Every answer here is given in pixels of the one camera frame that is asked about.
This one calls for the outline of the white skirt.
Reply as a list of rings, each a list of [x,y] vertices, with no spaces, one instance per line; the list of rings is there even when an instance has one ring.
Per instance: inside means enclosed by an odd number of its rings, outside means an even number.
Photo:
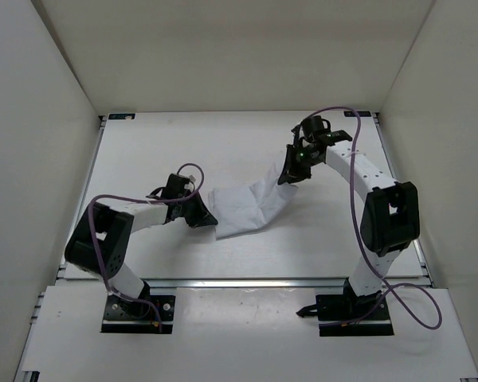
[[[278,183],[283,164],[283,159],[277,159],[264,177],[251,185],[214,188],[209,192],[210,211],[217,219],[215,237],[218,240],[257,232],[289,205],[298,187]]]

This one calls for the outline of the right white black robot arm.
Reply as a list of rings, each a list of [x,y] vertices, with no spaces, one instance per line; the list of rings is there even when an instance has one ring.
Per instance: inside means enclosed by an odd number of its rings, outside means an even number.
[[[360,318],[370,302],[380,296],[382,284],[395,259],[420,234],[416,186],[383,173],[347,141],[330,146],[321,143],[287,145],[280,185],[311,177],[311,168],[325,164],[349,183],[353,228],[362,252],[345,284],[342,312]]]

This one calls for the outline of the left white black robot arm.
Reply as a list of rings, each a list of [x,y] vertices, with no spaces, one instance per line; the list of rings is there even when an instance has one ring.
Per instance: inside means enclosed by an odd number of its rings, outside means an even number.
[[[68,263],[102,279],[94,244],[99,244],[108,287],[119,298],[119,306],[130,317],[142,319],[152,312],[150,287],[125,264],[132,233],[168,224],[178,218],[190,228],[216,226],[217,219],[199,193],[169,194],[157,188],[147,203],[122,201],[117,206],[95,202],[86,209],[65,247]]]

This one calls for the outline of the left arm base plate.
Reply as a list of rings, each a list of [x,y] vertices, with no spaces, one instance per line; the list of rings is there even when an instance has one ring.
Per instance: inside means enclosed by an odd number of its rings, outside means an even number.
[[[115,295],[107,297],[102,317],[101,333],[172,334],[176,296],[153,294],[151,301],[159,319],[146,304],[126,302]]]

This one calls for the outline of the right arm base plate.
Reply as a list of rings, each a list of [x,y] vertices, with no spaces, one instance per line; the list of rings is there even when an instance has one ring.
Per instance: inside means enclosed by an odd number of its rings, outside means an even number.
[[[380,293],[366,299],[351,292],[317,294],[315,303],[296,312],[300,318],[317,318],[321,337],[389,337],[394,328],[387,303]]]

